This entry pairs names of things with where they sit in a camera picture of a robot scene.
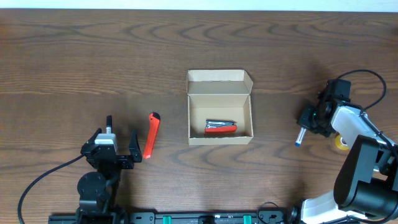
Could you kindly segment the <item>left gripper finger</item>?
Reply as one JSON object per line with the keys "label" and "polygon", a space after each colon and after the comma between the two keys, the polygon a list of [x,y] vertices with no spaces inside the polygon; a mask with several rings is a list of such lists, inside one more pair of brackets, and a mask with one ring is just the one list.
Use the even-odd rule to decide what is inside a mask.
{"label": "left gripper finger", "polygon": [[88,148],[91,145],[95,144],[95,139],[97,138],[97,136],[101,134],[101,128],[98,128],[95,133],[89,138],[89,140],[87,140],[86,143],[84,143],[84,145],[82,145],[82,148]]}
{"label": "left gripper finger", "polygon": [[137,139],[137,131],[134,129],[129,142],[129,151],[134,162],[142,162],[142,152]]}

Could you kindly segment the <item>blue marker pen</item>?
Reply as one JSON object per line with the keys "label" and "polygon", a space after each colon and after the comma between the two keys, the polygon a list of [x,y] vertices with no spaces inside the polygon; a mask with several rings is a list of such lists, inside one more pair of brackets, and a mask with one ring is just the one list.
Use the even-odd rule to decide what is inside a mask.
{"label": "blue marker pen", "polygon": [[307,132],[307,130],[305,128],[301,128],[300,129],[299,134],[298,134],[298,136],[296,138],[296,141],[295,141],[295,145],[297,147],[301,146],[303,138],[304,138],[306,132]]}

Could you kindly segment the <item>black marker pen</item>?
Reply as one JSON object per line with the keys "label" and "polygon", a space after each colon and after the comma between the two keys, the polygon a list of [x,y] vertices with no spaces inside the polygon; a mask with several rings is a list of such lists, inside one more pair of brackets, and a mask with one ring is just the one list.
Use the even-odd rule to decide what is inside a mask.
{"label": "black marker pen", "polygon": [[107,134],[111,134],[112,133],[112,127],[113,127],[113,120],[112,120],[112,116],[108,115],[106,117],[106,133]]}

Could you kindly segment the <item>red utility knife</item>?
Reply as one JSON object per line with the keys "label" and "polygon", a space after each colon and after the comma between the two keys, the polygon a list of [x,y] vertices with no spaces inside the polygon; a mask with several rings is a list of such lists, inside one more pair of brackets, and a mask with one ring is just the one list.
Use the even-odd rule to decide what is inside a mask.
{"label": "red utility knife", "polygon": [[147,135],[147,141],[144,148],[143,158],[149,159],[152,157],[152,153],[155,146],[155,141],[160,127],[160,115],[153,112],[149,115],[149,133]]}

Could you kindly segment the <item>yellow tape roll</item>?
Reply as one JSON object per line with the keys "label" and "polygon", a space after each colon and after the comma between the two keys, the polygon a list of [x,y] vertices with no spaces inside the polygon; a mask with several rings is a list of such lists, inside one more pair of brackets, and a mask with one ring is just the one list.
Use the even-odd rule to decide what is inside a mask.
{"label": "yellow tape roll", "polygon": [[347,143],[342,138],[342,135],[340,134],[335,137],[335,146],[342,151],[349,150],[349,146],[347,145]]}

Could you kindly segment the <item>red stapler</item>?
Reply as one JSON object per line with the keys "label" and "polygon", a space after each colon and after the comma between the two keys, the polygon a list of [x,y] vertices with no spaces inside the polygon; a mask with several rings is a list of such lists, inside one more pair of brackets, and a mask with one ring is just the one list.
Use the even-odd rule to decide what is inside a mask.
{"label": "red stapler", "polygon": [[233,133],[236,130],[234,121],[206,120],[205,133]]}

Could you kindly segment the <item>brown cardboard box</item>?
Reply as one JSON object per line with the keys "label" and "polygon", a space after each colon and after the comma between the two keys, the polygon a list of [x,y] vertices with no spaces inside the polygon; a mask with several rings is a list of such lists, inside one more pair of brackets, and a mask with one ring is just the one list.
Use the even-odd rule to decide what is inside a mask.
{"label": "brown cardboard box", "polygon": [[[189,70],[187,72],[188,144],[249,144],[254,137],[251,90],[245,70]],[[206,121],[233,123],[231,132],[205,131]]]}

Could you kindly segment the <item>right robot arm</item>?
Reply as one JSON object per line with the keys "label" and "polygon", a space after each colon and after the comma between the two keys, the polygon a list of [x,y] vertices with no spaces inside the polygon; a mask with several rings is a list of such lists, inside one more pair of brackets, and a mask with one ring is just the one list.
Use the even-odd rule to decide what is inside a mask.
{"label": "right robot arm", "polygon": [[307,105],[298,125],[305,133],[338,136],[349,153],[332,191],[302,202],[298,223],[386,223],[397,219],[397,144],[349,99],[351,83],[328,80],[316,106]]}

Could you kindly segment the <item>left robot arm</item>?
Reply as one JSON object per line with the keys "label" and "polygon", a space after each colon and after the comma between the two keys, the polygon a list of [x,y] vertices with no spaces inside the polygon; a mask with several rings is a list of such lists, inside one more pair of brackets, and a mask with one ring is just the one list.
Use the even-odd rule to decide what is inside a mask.
{"label": "left robot arm", "polygon": [[78,181],[77,223],[129,223],[128,213],[116,205],[116,196],[121,172],[133,169],[135,163],[142,161],[136,131],[132,132],[128,149],[129,155],[118,154],[117,138],[111,128],[106,133],[97,129],[82,145],[81,154],[95,171],[85,174]]}

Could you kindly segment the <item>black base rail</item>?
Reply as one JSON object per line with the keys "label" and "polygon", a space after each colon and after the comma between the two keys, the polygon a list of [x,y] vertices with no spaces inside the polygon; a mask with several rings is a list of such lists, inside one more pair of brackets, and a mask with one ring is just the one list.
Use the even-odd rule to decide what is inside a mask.
{"label": "black base rail", "polygon": [[78,209],[74,215],[51,215],[49,223],[81,224],[288,224],[300,222],[300,210],[287,210],[270,202],[256,211],[208,213],[128,213],[119,208],[115,212],[86,212]]}

